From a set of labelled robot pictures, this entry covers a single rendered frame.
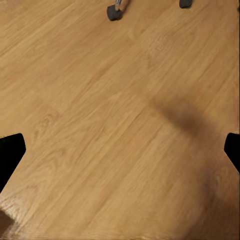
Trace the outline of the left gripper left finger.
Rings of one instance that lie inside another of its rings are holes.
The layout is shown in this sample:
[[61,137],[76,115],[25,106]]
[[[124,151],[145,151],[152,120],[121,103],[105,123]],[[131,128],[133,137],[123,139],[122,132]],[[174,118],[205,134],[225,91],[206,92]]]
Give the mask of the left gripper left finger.
[[22,133],[0,138],[0,193],[26,153]]

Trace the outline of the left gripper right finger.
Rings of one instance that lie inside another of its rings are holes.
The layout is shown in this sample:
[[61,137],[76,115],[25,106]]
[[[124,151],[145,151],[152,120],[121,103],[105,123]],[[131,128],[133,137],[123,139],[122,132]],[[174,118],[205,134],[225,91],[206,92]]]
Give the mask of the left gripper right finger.
[[240,135],[228,133],[224,151],[240,173]]

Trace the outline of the swivel chair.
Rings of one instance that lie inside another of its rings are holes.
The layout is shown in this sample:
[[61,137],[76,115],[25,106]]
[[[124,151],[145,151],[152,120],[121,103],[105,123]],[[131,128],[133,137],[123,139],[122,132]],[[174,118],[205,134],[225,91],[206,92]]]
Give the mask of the swivel chair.
[[[122,0],[116,0],[115,5],[107,7],[107,16],[109,20],[114,18],[119,18],[121,16],[120,12],[120,4]],[[192,5],[193,0],[179,0],[180,7],[190,7]]]

